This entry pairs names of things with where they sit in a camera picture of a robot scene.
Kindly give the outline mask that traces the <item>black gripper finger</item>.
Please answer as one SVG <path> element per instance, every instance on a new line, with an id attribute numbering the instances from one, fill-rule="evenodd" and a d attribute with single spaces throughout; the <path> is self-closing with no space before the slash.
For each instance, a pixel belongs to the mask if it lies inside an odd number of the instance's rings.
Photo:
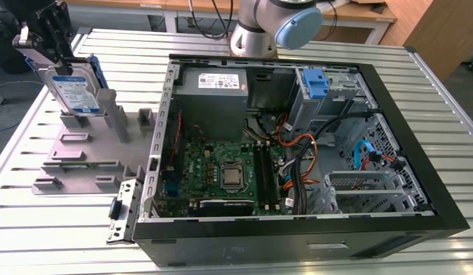
<path id="1" fill-rule="evenodd" d="M 72 66 L 68 63 L 68 58 L 72 57 L 72 48 L 69 44 L 72 26 L 69 16 L 48 14 L 45 22 L 53 40 L 55 56 L 59 59 L 56 72 L 59 75 L 72 75 Z"/>
<path id="2" fill-rule="evenodd" d="M 52 28 L 40 35 L 21 27 L 20 34 L 13 39 L 15 49 L 25 56 L 31 66 L 61 66 L 57 48 L 59 36 Z"/>

